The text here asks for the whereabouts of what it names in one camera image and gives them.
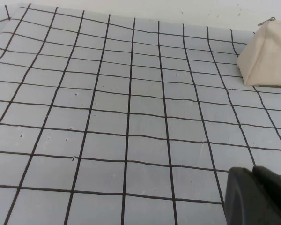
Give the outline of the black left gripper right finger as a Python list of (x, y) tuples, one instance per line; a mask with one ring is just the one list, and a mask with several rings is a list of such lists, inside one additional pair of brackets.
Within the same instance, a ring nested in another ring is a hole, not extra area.
[(264, 166), (254, 166), (252, 174), (261, 184), (274, 210), (279, 214), (281, 219), (281, 176)]

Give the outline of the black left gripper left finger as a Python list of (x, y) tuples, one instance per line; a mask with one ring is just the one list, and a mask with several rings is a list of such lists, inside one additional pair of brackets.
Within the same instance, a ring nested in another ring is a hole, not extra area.
[(260, 183), (248, 169), (232, 167), (226, 186), (224, 212), (228, 225), (259, 225), (264, 197)]

